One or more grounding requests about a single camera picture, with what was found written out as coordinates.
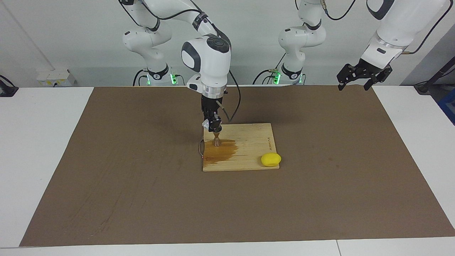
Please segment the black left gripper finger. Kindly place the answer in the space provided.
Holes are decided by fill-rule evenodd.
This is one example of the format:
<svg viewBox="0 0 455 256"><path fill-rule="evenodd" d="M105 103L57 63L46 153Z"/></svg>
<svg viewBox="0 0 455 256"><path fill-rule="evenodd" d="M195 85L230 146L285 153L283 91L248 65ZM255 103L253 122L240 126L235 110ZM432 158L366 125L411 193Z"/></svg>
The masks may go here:
<svg viewBox="0 0 455 256"><path fill-rule="evenodd" d="M340 72L337 74L337 80L338 80L338 90L342 91L346 85L350 82L353 82L357 80L356 78L356 67L352 66L350 64L346 64L343 66L343 68L340 70Z"/></svg>
<svg viewBox="0 0 455 256"><path fill-rule="evenodd" d="M371 74L371 77L363 86L364 90L368 91L374 84L384 82L388 78L390 73L392 73L392 71L393 71L392 67L385 67L378 74L376 75Z"/></svg>

